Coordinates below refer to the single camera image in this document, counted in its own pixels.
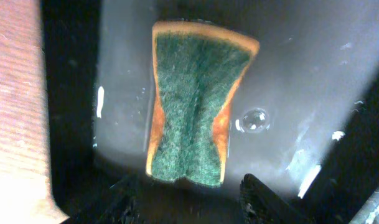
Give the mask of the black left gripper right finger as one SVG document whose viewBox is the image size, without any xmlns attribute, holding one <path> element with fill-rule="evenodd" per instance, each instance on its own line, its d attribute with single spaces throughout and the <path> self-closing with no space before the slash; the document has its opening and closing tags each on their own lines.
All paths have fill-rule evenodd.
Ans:
<svg viewBox="0 0 379 224">
<path fill-rule="evenodd" d="M 285 202 L 253 174 L 244 175 L 239 201 L 245 223 L 315 223 L 313 218 Z"/>
</svg>

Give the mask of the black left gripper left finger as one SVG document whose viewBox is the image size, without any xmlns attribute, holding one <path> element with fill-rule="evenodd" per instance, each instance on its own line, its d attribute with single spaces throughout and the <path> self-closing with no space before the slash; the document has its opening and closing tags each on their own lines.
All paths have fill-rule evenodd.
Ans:
<svg viewBox="0 0 379 224">
<path fill-rule="evenodd" d="M 139 179 L 133 175 L 124 177 L 112 185 L 101 199 L 104 206 L 95 218 L 96 224 L 135 224 L 139 223 L 137 193 Z"/>
</svg>

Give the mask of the orange green sponge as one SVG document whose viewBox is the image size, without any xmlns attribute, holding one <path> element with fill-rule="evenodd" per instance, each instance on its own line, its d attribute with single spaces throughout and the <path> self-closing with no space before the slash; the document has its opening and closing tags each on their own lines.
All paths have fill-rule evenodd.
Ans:
<svg viewBox="0 0 379 224">
<path fill-rule="evenodd" d="M 219 187 L 225 178 L 232 99 L 259 42 L 219 26 L 188 21 L 152 28 L 156 85 L 146 174 Z"/>
</svg>

